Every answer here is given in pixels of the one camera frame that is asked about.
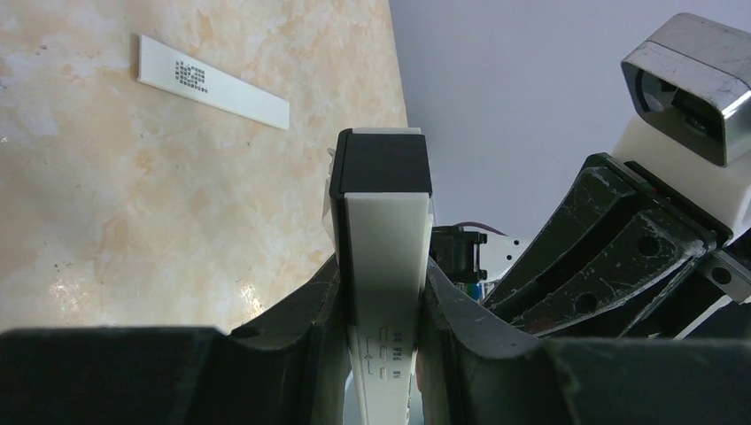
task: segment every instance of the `metal camera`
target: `metal camera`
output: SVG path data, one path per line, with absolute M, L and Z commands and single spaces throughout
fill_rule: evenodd
M 621 67 L 649 125 L 718 166 L 751 150 L 751 37 L 683 13 Z

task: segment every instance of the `cable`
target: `cable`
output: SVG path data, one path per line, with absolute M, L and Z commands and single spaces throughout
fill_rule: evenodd
M 477 221 L 462 221 L 461 223 L 454 224 L 454 226 L 459 227 L 459 228 L 463 228 L 463 227 L 481 228 L 482 230 L 492 232 L 496 235 L 508 236 L 507 234 L 501 232 L 500 230 L 494 227 L 488 226 L 487 224 L 479 223 Z

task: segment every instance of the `white plastic block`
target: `white plastic block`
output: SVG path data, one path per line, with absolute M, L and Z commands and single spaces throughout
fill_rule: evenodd
M 511 270 L 530 246 L 530 241 L 511 236 L 487 232 L 488 243 L 480 245 L 480 268 L 488 272 L 488 278 L 481 281 L 484 294 L 490 294 L 499 281 Z
M 636 161 L 732 230 L 730 242 L 751 228 L 751 152 L 722 168 L 634 117 L 613 157 Z
M 406 423 L 432 230 L 430 198 L 427 193 L 347 193 L 345 201 L 357 322 L 357 328 L 348 328 L 348 339 L 362 423 Z
M 355 135 L 421 135 L 419 127 L 357 127 L 352 129 Z
M 141 34 L 138 81 L 269 126 L 290 128 L 290 103 Z

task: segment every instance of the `white plastic strip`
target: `white plastic strip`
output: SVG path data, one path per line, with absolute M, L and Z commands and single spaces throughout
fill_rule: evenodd
M 406 423 L 432 218 L 427 193 L 347 193 L 354 313 L 348 328 L 362 423 Z
M 706 321 L 712 314 L 717 313 L 717 311 L 726 305 L 730 304 L 732 302 L 732 298 L 728 297 L 727 295 L 721 296 L 713 305 L 710 305 L 707 310 L 704 311 L 704 313 L 700 314 L 699 317 L 694 319 L 691 323 L 688 324 L 683 330 L 681 330 L 678 335 L 676 335 L 673 339 L 684 339 L 688 336 L 688 334 L 694 332 L 699 325 L 701 325 L 704 321 Z
M 290 103 L 141 34 L 138 81 L 269 126 L 290 129 Z
M 419 127 L 357 127 L 352 129 L 355 135 L 421 135 Z

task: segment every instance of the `beige marble wall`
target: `beige marble wall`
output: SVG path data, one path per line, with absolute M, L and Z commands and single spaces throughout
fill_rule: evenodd
M 290 130 L 135 82 L 138 33 Z M 249 320 L 332 252 L 338 131 L 404 125 L 387 0 L 0 2 L 0 329 Z

